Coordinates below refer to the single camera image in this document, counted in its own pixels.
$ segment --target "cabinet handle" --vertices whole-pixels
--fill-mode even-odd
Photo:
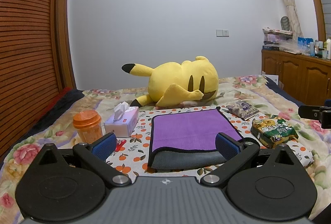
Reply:
[[[326,85],[326,92],[329,92],[329,83],[330,83],[330,78],[328,78],[328,84]]]

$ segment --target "yellow plush toy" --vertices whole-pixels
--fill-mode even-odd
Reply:
[[[184,101],[208,101],[217,95],[218,75],[204,56],[182,64],[167,62],[155,69],[128,63],[122,70],[134,76],[150,77],[148,94],[135,99],[131,106],[142,107],[156,102],[156,106],[167,107]]]

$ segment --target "tissue box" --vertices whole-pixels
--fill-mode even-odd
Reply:
[[[129,107],[122,118],[114,121],[112,115],[105,123],[106,133],[113,132],[116,137],[129,138],[138,122],[138,107]]]

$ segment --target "pikachu ear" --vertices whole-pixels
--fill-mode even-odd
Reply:
[[[134,76],[150,77],[153,72],[153,68],[137,63],[127,63],[122,66],[122,70]]]
[[[196,61],[198,61],[198,60],[200,60],[200,61],[209,61],[206,57],[204,57],[204,56],[197,56],[197,57],[195,57],[195,60]]]

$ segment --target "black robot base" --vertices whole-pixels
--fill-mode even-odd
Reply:
[[[132,184],[99,158],[115,140],[64,151],[44,145],[16,188],[23,224],[311,223],[317,191],[286,145],[260,149],[219,133],[216,148],[228,161],[200,183],[140,176]]]

